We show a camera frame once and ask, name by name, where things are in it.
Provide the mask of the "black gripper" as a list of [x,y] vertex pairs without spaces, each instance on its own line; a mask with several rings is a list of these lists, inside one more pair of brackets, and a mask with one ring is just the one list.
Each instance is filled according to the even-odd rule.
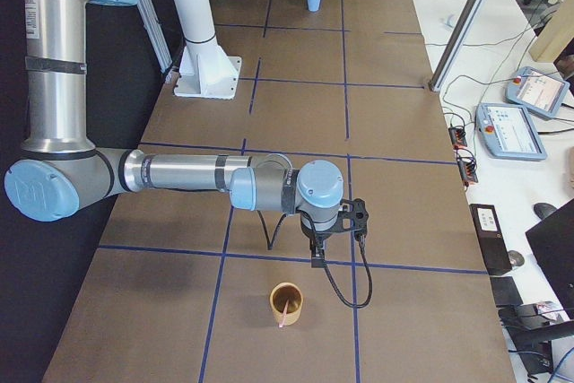
[[309,239],[310,263],[312,268],[324,268],[325,247],[323,241],[331,235],[342,232],[342,223],[339,220],[329,226],[326,230],[318,229],[319,223],[314,224],[315,229],[311,228],[311,222],[303,215],[300,217],[300,227],[303,234]]

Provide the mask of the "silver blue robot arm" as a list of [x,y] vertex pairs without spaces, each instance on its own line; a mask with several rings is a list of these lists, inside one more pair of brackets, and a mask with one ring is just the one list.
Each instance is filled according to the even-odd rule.
[[[98,145],[137,145],[162,77],[135,7],[87,8],[87,134]],[[28,134],[23,0],[1,0],[1,168]],[[115,203],[109,198],[61,222],[34,222],[1,198],[1,273],[77,271],[88,265]]]

